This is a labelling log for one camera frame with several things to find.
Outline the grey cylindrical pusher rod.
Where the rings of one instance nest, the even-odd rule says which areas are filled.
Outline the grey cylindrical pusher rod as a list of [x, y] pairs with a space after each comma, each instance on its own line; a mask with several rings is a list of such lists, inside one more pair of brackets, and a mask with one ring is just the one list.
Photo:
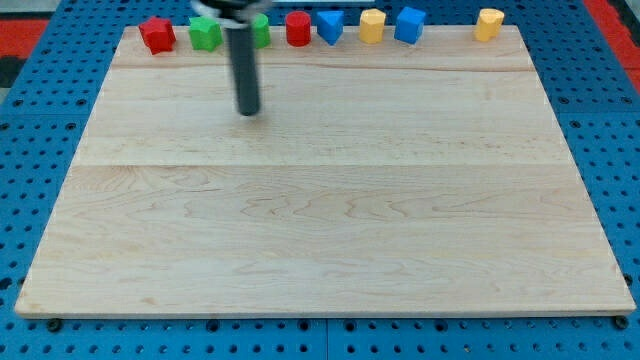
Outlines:
[[237, 110], [243, 116], [254, 116], [260, 111], [261, 100], [252, 29], [228, 28], [225, 33]]

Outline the silver black arm end mount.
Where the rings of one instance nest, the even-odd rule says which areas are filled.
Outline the silver black arm end mount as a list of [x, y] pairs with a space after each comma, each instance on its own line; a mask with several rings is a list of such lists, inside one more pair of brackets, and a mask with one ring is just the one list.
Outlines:
[[240, 29], [272, 6], [271, 0], [191, 0], [191, 7], [200, 16], [215, 20], [221, 27]]

